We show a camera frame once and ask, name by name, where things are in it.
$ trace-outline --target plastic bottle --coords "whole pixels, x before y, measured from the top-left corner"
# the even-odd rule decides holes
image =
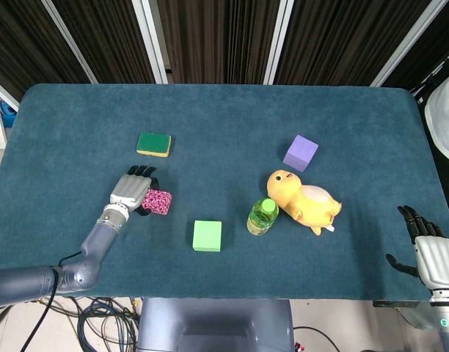
[[[278,216],[278,205],[270,198],[264,198],[252,206],[247,218],[247,229],[253,235],[263,235]]]

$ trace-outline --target metal frame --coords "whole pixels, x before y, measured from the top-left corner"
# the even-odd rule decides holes
[[[56,9],[52,0],[40,0],[40,1],[42,2],[42,5],[47,10],[52,21],[55,23],[56,27],[62,34],[63,38],[65,39],[66,43],[70,47],[71,51],[75,55],[75,58],[78,60],[79,64],[83,68],[84,72],[86,73],[87,78],[90,80],[91,83],[99,83],[97,78],[94,76],[94,73],[92,72],[91,67],[87,64],[86,59],[84,58],[83,54],[79,50],[78,46],[76,45],[76,42],[75,42],[73,36],[71,35],[70,31],[66,27],[65,22],[63,22],[62,16],[59,14],[59,12]]]
[[[431,0],[430,4],[428,4],[427,8],[422,12],[422,15],[420,15],[414,23],[401,44],[394,50],[393,55],[391,55],[386,64],[384,64],[384,67],[379,71],[378,75],[371,83],[371,87],[380,87],[384,81],[386,81],[399,62],[401,62],[407,52],[409,52],[410,48],[417,42],[418,38],[435,19],[447,2],[448,0]]]
[[[158,35],[153,21],[153,14],[149,0],[131,0],[134,6],[136,19],[139,29],[142,33],[143,43],[145,44],[148,59],[154,79],[158,84],[167,84],[166,70],[164,60],[159,47]]]
[[[19,110],[19,102],[0,85],[0,98],[8,103],[15,111]]]
[[[278,63],[280,61],[283,43],[285,42],[288,23],[290,22],[293,3],[294,0],[280,0],[277,20],[275,22],[274,36],[271,40],[269,59],[267,61],[266,74],[263,78],[263,84],[274,83],[275,73],[277,72]]]

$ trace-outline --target green sponge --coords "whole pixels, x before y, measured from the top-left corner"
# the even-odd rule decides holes
[[[196,220],[193,247],[201,252],[219,252],[222,247],[222,223]]]
[[[136,143],[136,151],[140,154],[163,156],[169,155],[171,136],[152,132],[142,132]]]

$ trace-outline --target green bottle cap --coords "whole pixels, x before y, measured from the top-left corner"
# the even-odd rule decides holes
[[[262,202],[262,211],[267,214],[272,214],[276,206],[273,200],[267,198]]]

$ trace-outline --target purple cube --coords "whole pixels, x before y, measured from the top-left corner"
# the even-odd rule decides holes
[[[283,162],[303,172],[317,149],[318,145],[316,143],[304,137],[296,136],[293,143],[291,143],[290,149],[286,152]]]

